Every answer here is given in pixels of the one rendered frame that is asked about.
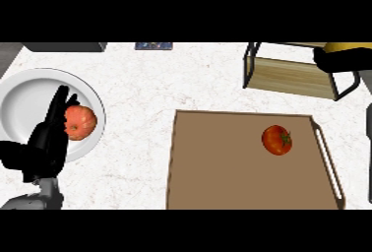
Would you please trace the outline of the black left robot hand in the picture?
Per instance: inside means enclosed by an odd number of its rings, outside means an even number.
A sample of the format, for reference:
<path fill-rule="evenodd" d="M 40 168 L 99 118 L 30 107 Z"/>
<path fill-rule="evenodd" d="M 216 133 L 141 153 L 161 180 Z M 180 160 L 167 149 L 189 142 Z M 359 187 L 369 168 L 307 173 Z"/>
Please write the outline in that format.
<path fill-rule="evenodd" d="M 77 94 L 67 97 L 68 91 L 68 86 L 58 87 L 46 120 L 37 125 L 28 143 L 0 141 L 0 162 L 8 169 L 22 171 L 25 183 L 56 178 L 64 168 L 68 147 L 65 110 L 80 104 Z"/>

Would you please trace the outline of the brown rectangular tray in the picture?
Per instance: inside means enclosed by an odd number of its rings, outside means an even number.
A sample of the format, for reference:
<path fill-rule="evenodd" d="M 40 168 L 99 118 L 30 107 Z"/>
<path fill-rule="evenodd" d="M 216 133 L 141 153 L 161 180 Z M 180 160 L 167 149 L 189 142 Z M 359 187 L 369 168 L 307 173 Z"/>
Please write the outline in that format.
<path fill-rule="evenodd" d="M 276 156 L 265 130 L 291 131 Z M 167 209 L 344 208 L 322 128 L 310 115 L 179 110 L 175 116 Z"/>

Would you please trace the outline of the wooden black-framed tiered shelf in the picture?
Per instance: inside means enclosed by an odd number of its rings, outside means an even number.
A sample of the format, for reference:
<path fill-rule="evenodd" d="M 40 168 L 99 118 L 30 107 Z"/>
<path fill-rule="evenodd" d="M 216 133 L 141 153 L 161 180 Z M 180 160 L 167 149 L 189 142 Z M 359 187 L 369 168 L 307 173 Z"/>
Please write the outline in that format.
<path fill-rule="evenodd" d="M 259 57 L 260 42 L 251 42 L 244 53 L 242 87 L 272 92 L 341 100 L 359 87 L 361 76 L 353 72 L 353 83 L 340 92 L 334 74 L 322 71 L 315 63 Z"/>

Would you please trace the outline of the orange round fruit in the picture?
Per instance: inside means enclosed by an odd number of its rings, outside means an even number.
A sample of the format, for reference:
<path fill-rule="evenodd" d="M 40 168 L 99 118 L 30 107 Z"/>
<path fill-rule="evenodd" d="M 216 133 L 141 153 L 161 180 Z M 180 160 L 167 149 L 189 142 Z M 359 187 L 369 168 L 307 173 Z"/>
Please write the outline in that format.
<path fill-rule="evenodd" d="M 83 105 L 73 105 L 65 110 L 65 133 L 71 141 L 84 140 L 95 131 L 98 117 L 93 110 Z"/>

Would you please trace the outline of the white round plate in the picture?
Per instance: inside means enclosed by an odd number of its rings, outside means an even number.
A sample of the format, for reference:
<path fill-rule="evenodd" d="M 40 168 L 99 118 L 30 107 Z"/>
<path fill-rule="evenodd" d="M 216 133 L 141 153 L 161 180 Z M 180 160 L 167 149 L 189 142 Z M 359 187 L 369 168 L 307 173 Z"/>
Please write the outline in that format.
<path fill-rule="evenodd" d="M 0 82 L 0 140 L 28 143 L 34 128 L 48 116 L 49 104 L 59 86 L 87 106 L 98 117 L 93 133 L 82 141 L 70 141 L 67 162 L 83 158 L 95 149 L 107 126 L 102 99 L 90 85 L 71 73 L 56 69 L 31 69 Z"/>

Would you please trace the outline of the dark grey flat block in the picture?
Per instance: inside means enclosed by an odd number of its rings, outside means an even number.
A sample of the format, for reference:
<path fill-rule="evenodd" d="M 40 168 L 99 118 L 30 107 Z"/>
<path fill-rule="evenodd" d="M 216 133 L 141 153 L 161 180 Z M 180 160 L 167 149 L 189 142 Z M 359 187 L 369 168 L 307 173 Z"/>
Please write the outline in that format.
<path fill-rule="evenodd" d="M 104 52 L 107 42 L 24 42 L 33 52 Z"/>

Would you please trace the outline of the blue patterned flat item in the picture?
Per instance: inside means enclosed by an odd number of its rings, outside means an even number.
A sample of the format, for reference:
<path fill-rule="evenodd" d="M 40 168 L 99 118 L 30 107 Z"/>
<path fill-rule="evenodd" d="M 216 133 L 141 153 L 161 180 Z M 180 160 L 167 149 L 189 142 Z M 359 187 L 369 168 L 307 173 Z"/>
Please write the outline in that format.
<path fill-rule="evenodd" d="M 172 50 L 173 42 L 136 42 L 136 50 Z"/>

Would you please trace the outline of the red tomato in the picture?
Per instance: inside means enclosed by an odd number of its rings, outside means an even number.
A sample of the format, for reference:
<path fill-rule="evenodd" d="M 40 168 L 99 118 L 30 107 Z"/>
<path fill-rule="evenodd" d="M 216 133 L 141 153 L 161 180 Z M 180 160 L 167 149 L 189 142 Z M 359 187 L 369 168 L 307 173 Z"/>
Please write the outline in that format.
<path fill-rule="evenodd" d="M 291 132 L 279 125 L 272 125 L 262 134 L 262 144 L 275 156 L 284 156 L 293 149 Z"/>

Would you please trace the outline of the black rounded appliance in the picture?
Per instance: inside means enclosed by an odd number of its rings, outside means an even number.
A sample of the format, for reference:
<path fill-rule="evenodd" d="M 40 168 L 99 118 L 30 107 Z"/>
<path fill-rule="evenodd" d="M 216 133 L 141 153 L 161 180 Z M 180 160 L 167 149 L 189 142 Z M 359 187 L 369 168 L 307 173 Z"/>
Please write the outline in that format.
<path fill-rule="evenodd" d="M 353 48 L 337 52 L 315 49 L 315 62 L 327 73 L 372 70 L 372 49 Z"/>

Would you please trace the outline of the yellow rounded object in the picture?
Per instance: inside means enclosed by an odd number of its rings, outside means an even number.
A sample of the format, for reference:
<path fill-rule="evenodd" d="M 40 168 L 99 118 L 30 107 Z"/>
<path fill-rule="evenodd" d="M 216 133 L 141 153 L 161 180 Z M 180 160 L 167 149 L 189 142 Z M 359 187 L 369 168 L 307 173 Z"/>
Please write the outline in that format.
<path fill-rule="evenodd" d="M 328 42 L 324 50 L 327 53 L 350 50 L 356 48 L 372 49 L 372 42 Z"/>

